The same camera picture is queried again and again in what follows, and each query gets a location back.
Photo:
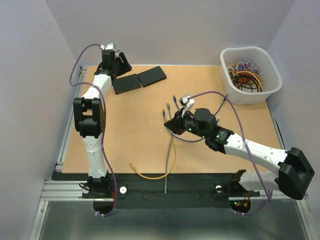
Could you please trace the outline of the black network switch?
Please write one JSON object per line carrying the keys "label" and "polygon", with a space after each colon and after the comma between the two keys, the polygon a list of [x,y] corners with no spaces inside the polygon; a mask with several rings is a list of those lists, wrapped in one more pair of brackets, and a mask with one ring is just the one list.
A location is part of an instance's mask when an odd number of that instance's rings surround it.
{"label": "black network switch", "polygon": [[149,70],[143,71],[137,75],[140,83],[145,88],[167,78],[160,66],[153,67]]}
{"label": "black network switch", "polygon": [[113,83],[116,95],[126,93],[141,88],[141,83],[137,74],[117,78]]}

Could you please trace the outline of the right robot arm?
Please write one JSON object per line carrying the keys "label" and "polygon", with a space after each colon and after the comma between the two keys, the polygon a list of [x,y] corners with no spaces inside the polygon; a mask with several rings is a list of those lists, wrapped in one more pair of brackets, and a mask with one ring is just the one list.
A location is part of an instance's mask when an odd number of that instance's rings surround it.
{"label": "right robot arm", "polygon": [[184,132],[204,139],[207,147],[215,152],[236,156],[267,169],[266,173],[244,172],[230,182],[231,192],[242,195],[246,191],[280,191],[294,200],[302,200],[315,175],[302,150],[277,149],[243,139],[241,135],[217,124],[216,117],[207,108],[194,113],[177,111],[164,126],[175,135]]}

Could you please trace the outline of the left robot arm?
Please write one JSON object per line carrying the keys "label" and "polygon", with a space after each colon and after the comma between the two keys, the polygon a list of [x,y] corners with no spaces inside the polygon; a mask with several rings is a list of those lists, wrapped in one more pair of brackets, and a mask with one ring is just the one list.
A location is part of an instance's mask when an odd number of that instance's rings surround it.
{"label": "left robot arm", "polygon": [[85,192],[106,197],[114,191],[109,176],[111,167],[104,151],[107,123],[104,96],[116,78],[131,71],[132,67],[124,53],[113,48],[104,48],[101,57],[93,82],[79,83],[89,88],[81,97],[74,98],[73,116],[75,130],[83,139],[89,164],[87,183],[80,184],[80,187]]}

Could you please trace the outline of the white plastic bin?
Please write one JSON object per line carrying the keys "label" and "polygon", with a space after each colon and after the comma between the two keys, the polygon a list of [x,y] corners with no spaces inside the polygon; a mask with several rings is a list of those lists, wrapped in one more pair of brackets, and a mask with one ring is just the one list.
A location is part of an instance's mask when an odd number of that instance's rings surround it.
{"label": "white plastic bin", "polygon": [[283,86],[274,61],[260,47],[226,48],[220,61],[225,92],[235,105],[262,103]]}

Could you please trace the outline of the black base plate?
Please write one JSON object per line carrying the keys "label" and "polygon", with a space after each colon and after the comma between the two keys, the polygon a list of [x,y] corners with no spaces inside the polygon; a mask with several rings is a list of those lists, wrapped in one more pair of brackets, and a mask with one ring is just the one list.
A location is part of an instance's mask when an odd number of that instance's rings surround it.
{"label": "black base plate", "polygon": [[244,200],[260,194],[240,184],[243,170],[237,173],[171,173],[166,178],[149,180],[135,173],[119,173],[115,179],[81,182],[83,198],[103,207],[116,209],[225,208],[230,198]]}

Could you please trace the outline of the aluminium rail frame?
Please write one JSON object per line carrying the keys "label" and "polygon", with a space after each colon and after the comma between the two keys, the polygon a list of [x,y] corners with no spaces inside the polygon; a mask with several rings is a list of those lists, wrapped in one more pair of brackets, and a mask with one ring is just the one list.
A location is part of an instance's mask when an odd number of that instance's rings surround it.
{"label": "aluminium rail frame", "polygon": [[315,175],[304,153],[279,143],[265,101],[234,105],[219,66],[134,66],[111,78],[90,66],[72,101],[60,172],[44,184],[45,239],[168,239],[205,226],[248,233],[266,221],[272,196],[302,200]]}

